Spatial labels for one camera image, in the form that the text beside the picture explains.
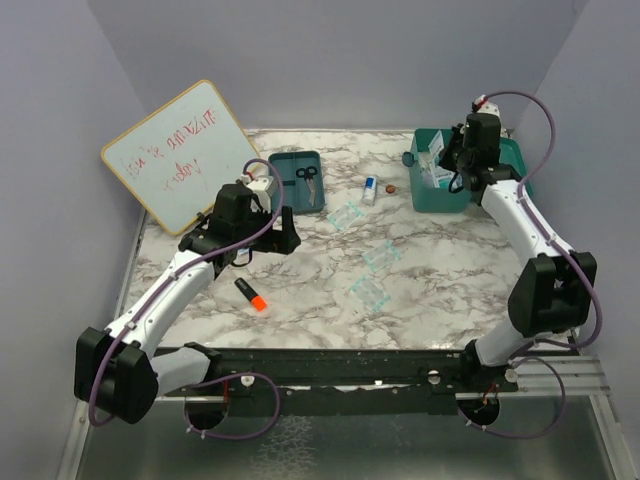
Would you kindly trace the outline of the yellowish gauze roll bag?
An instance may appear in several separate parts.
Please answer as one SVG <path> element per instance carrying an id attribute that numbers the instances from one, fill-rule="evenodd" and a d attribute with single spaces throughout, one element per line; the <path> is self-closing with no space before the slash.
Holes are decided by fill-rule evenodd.
<path id="1" fill-rule="evenodd" d="M 419 164 L 420 175 L 423 183 L 428 188 L 436 188 L 437 182 L 434 180 L 434 172 L 433 172 L 433 169 L 435 167 L 435 162 L 432 154 L 428 151 L 419 152 L 418 164 Z"/>

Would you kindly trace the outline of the teal divided tray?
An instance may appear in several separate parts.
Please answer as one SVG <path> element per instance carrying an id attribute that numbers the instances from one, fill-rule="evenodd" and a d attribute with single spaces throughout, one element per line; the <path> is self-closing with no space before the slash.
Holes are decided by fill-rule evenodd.
<path id="1" fill-rule="evenodd" d="M 284 205 L 289 206 L 294 214 L 314 214 L 321 212 L 325 205 L 324 178 L 320 154 L 317 151 L 280 152 L 269 156 L 269 162 L 276 167 L 282 177 L 284 187 Z M 296 170 L 301 167 L 316 166 L 315 206 L 309 205 L 309 190 L 306 183 L 296 177 Z"/>

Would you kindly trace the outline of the black handled scissors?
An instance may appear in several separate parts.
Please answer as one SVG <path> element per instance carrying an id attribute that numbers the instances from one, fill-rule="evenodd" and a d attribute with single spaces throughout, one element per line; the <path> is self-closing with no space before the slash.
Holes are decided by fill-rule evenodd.
<path id="1" fill-rule="evenodd" d="M 315 186 L 315 176 L 318 174 L 318 169 L 316 166 L 308 166 L 301 167 L 296 170 L 296 177 L 302 179 L 309 190 L 309 205 L 311 207 L 315 206 L 316 201 L 316 186 Z"/>

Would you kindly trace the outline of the small gauze dressing packet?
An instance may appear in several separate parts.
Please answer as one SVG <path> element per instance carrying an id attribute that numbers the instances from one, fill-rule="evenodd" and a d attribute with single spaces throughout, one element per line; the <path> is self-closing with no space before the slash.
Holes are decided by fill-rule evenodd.
<path id="1" fill-rule="evenodd" d="M 437 130 L 432 140 L 429 143 L 429 147 L 428 147 L 429 153 L 434 159 L 438 159 L 440 157 L 440 153 L 444 150 L 444 148 L 445 148 L 445 142 L 443 137 L 443 131 Z"/>

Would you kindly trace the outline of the long gauze dressing packet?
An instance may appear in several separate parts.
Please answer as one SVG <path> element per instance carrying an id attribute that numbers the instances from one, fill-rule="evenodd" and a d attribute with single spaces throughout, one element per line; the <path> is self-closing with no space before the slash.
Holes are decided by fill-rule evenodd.
<path id="1" fill-rule="evenodd" d="M 447 189 L 454 178 L 454 173 L 436 166 L 432 172 L 433 185 L 437 188 Z"/>

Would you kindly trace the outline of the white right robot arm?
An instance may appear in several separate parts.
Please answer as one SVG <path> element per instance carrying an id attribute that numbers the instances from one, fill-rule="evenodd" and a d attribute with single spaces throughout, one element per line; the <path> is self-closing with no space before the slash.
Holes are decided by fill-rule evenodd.
<path id="1" fill-rule="evenodd" d="M 507 301 L 507 318 L 471 341 L 459 367 L 461 383 L 481 391 L 512 356 L 539 340 L 582 326 L 591 297 L 597 262 L 557 237 L 511 165 L 500 160 L 498 114 L 471 113 L 452 129 L 440 155 L 441 166 L 461 179 L 462 189 L 488 213 L 508 239 L 523 270 Z"/>

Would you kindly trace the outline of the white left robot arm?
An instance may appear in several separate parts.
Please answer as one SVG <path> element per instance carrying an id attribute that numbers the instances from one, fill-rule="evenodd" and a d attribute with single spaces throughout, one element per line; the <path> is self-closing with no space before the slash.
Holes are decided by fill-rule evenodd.
<path id="1" fill-rule="evenodd" d="M 189 345 L 156 357 L 161 339 L 185 307 L 243 248 L 289 255 L 300 245 L 291 208 L 272 201 L 276 180 L 237 181 L 218 192 L 208 215 L 185 234 L 169 266 L 127 312 L 102 330 L 89 327 L 76 342 L 74 395 L 129 424 L 157 396 L 189 385 L 206 395 L 220 385 L 216 356 Z"/>

